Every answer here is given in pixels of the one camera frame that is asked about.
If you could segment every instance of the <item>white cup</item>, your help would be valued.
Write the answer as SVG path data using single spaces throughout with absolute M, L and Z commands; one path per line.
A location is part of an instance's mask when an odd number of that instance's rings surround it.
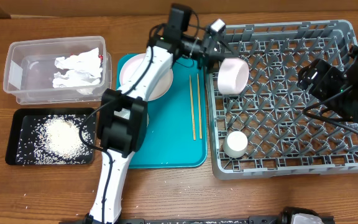
M 241 131 L 230 133 L 223 142 L 223 151 L 230 157 L 242 157 L 247 150 L 248 138 Z
M 239 58 L 223 60 L 218 73 L 218 90 L 222 95 L 238 95 L 246 87 L 248 64 Z

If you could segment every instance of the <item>dish rack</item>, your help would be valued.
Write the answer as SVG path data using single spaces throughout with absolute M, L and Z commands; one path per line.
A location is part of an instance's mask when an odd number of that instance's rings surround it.
M 266 178 L 288 174 L 358 172 L 358 135 L 302 114 L 318 100 L 297 87 L 299 70 L 322 58 L 341 71 L 357 45 L 348 21 L 312 21 L 227 26 L 224 39 L 249 65 L 240 95 L 222 95 L 218 73 L 207 75 L 213 173 L 219 179 Z M 222 45 L 217 51 L 228 52 Z M 325 109 L 321 106 L 319 113 Z M 325 113 L 339 118 L 335 113 Z M 358 124 L 347 123 L 358 129 Z M 222 148 L 233 131 L 248 137 L 243 157 Z

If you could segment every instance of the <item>wire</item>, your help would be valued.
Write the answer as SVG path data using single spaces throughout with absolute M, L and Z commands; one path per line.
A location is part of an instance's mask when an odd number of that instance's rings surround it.
M 302 113 L 303 113 L 305 116 L 309 117 L 309 118 L 318 119 L 318 120 L 320 120 L 320 121 L 324 121 L 324 122 L 327 122 L 327 123 L 329 123 L 329 124 L 333 124 L 333 125 L 335 125 L 335 126 L 338 126 L 338 127 L 343 128 L 343 129 L 345 129 L 345 130 L 348 130 L 348 131 L 351 131 L 351 132 L 353 132 L 353 133 L 355 133 L 355 134 L 358 134 L 358 130 L 357 130 L 357 129 L 351 128 L 351 127 L 349 127 L 349 126 L 347 126 L 347 125 L 345 125 L 345 124 L 341 124 L 340 122 L 338 122 L 338 121 L 335 120 L 335 119 L 326 118 L 326 117 L 324 117 L 324 116 L 318 116 L 318 115 L 315 115 L 315 114 L 308 113 L 309 110 L 315 109 L 315 108 L 317 108 L 318 106 L 321 106 L 321 105 L 325 105 L 326 103 L 330 102 L 331 100 L 334 100 L 334 99 L 338 98 L 339 96 L 343 95 L 344 93 L 348 92 L 348 91 L 351 90 L 352 88 L 353 88 L 353 85 L 347 87 L 347 88 L 346 88 L 345 90 L 343 90 L 342 92 L 339 92 L 339 93 L 335 94 L 334 96 L 328 98 L 327 100 L 324 100 L 324 101 L 322 101 L 322 102 L 320 102 L 320 103 L 313 104 L 313 105 L 311 105 L 311 106 L 308 106 L 308 107 L 306 107 L 306 108 L 302 111 Z
M 200 29 L 200 19 L 198 18 L 198 15 L 195 11 L 191 10 L 193 12 L 193 14 L 196 16 L 197 18 L 197 29 L 196 29 L 196 34 L 193 36 L 194 38 L 197 37 L 197 34 L 198 34 L 198 30 Z
M 187 66 L 187 65 L 184 65 L 184 64 L 182 64 L 182 63 L 180 63 L 180 62 L 178 62 L 178 61 L 176 61 L 176 63 L 178 63 L 179 65 L 181 65 L 181 66 L 183 66 L 183 67 L 185 67 L 185 68 L 193 68 L 193 67 L 194 67 L 194 60 L 191 59 L 191 58 L 185 58 L 185 59 L 190 59 L 191 62 L 192 62 L 192 64 L 191 64 L 190 66 Z
M 163 24 L 160 24 L 160 25 L 157 25 L 157 26 L 154 26 L 151 30 L 150 30 L 150 33 L 154 30 L 154 29 L 157 29 L 156 33 L 159 32 L 159 30 L 162 28 Z M 143 74 L 140 76 L 140 78 L 129 88 L 129 90 L 127 90 L 125 93 L 123 93 L 122 95 L 123 96 L 126 96 L 128 95 L 130 92 L 132 92 L 133 90 L 135 90 L 136 86 L 140 83 L 140 81 L 144 78 L 144 76 L 146 75 L 147 71 L 149 71 L 149 68 L 151 66 L 151 64 L 153 63 L 153 58 L 154 58 L 154 51 L 153 51 L 153 46 L 150 46 L 150 51 L 151 51 L 151 58 L 150 58 L 150 61 L 149 61 L 149 64 L 147 64 L 147 67 L 146 69 L 144 70 Z M 107 107 L 108 105 L 111 105 L 113 103 L 115 103 L 117 100 L 111 100 L 103 105 L 101 105 L 99 108 L 97 108 L 96 110 L 94 110 L 87 118 L 85 118 L 85 120 L 82 122 L 82 124 L 80 125 L 80 130 L 78 131 L 79 132 L 79 135 L 80 135 L 80 140 L 81 142 L 85 145 L 85 146 L 88 146 L 92 149 L 95 149 L 95 150 L 99 150 L 99 151 L 102 151 L 103 153 L 106 153 L 109 157 L 109 173 L 108 173 L 108 176 L 107 176 L 107 180 L 106 180 L 106 185 L 104 186 L 104 191 L 103 191 L 103 198 L 102 198 L 102 224 L 104 224 L 104 204 L 105 204 L 105 201 L 106 201 L 106 192 L 107 192 L 107 188 L 108 188 L 108 185 L 109 185 L 109 181 L 110 181 L 110 177 L 111 177 L 111 171 L 112 171 L 112 164 L 113 164 L 113 160 L 112 160 L 112 157 L 110 155 L 110 153 L 108 153 L 107 149 L 103 149 L 103 148 L 100 148 L 100 147 L 97 147 L 97 146 L 94 146 L 92 144 L 89 144 L 88 142 L 85 141 L 85 139 L 83 138 L 82 136 L 82 132 L 83 132 L 83 129 L 84 129 L 84 126 L 85 124 L 89 121 L 90 117 L 94 116 L 98 111 L 102 110 L 103 108 Z
M 308 113 L 309 110 L 312 110 L 312 109 L 315 109 L 317 108 L 318 106 L 321 106 L 321 105 L 325 105 L 327 104 L 328 102 L 330 102 L 331 100 L 335 100 L 336 98 L 340 97 L 341 95 L 347 93 L 348 91 L 350 91 L 351 89 L 353 88 L 353 85 L 347 87 L 346 89 L 344 89 L 343 91 L 335 94 L 334 96 L 322 101 L 322 102 L 319 102 L 319 103 L 315 103 L 311 106 L 308 106 L 306 107 L 302 113 L 306 116 L 308 116 L 309 114 L 311 113 Z M 323 113 L 327 112 L 327 111 L 330 111 L 330 109 L 324 109 L 322 110 L 322 112 L 320 112 L 320 115 L 322 115 Z M 314 116 L 315 119 L 319 119 L 319 118 L 326 118 L 324 116 L 317 116 L 317 115 L 314 115 L 314 114 L 311 114 Z M 352 121 L 350 118 L 326 118 L 326 119 L 330 119 L 331 121 L 336 121 L 336 122 L 344 122 L 344 121 Z
M 326 118 L 326 117 L 323 117 L 323 116 L 316 116 L 314 114 L 311 114 L 311 113 L 305 113 L 305 110 L 302 111 L 304 115 L 310 117 L 310 118 L 313 118 L 313 119 L 318 119 L 320 121 L 324 121 L 324 122 L 327 122 L 329 124 L 333 124 L 335 126 L 338 126 L 338 127 L 341 127 L 345 130 L 348 130 L 348 131 L 351 131 L 355 134 L 358 134 L 358 130 L 357 129 L 354 129 L 354 128 L 351 128 L 345 124 L 342 124 L 342 123 L 339 123 L 337 121 L 333 121 L 332 119 L 329 119 L 329 118 Z
M 104 186 L 104 190 L 103 190 L 103 199 L 102 199 L 102 224 L 104 224 L 104 204 L 106 202 L 106 194 L 107 194 L 107 187 L 109 185 L 110 182 L 110 177 L 111 177 L 111 171 L 112 171 L 112 164 L 115 162 L 110 153 L 103 152 L 105 153 L 108 157 L 109 157 L 109 174 L 107 175 L 107 180 L 106 180 L 106 185 Z
M 161 23 L 161 24 L 159 24 L 159 25 L 153 26 L 153 28 L 151 28 L 150 31 L 149 31 L 149 40 L 152 38 L 153 35 L 158 34 L 158 32 L 160 32 L 161 28 L 165 27 L 166 25 L 167 25 L 167 24 L 165 24 L 165 23 Z
M 336 93 L 334 96 L 324 100 L 324 101 L 321 101 L 319 103 L 315 103 L 311 106 L 308 106 L 306 107 L 303 111 L 309 111 L 311 109 L 315 109 L 317 108 L 318 106 L 321 106 L 321 105 L 325 105 L 326 103 L 330 102 L 331 100 L 335 100 L 336 98 L 340 97 L 341 95 L 345 94 L 346 92 L 348 92 L 349 90 L 351 90 L 353 88 L 353 85 L 347 87 L 346 89 L 344 89 L 343 91 L 340 91 L 339 93 Z
M 196 25 L 193 25 L 193 24 L 189 24 L 189 26 L 206 31 L 205 27 L 200 27 L 200 26 L 196 26 Z

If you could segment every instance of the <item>teal tray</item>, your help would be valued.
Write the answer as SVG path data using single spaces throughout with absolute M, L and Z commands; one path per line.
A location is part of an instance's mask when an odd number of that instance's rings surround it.
M 117 65 L 117 85 L 119 74 L 130 58 L 136 54 L 123 56 Z M 180 58 L 181 64 L 191 66 L 191 60 Z M 198 124 L 197 73 L 200 77 L 201 124 L 203 138 L 200 139 Z M 193 140 L 191 122 L 191 103 L 189 74 L 193 89 L 196 140 Z M 141 149 L 135 153 L 129 165 L 130 169 L 197 167 L 206 159 L 206 104 L 204 76 L 197 69 L 182 65 L 173 66 L 173 82 L 170 89 L 159 99 L 148 103 L 149 125 Z

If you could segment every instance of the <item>white paper towel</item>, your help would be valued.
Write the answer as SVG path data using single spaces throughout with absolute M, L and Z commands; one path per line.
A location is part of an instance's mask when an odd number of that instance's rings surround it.
M 72 55 L 68 58 L 59 57 L 55 60 L 55 66 L 59 69 L 69 69 L 66 74 L 55 73 L 53 79 L 54 88 L 91 86 L 100 83 L 101 59 L 99 49 L 95 48 L 89 52 Z M 91 95 L 94 88 L 77 90 L 82 95 Z

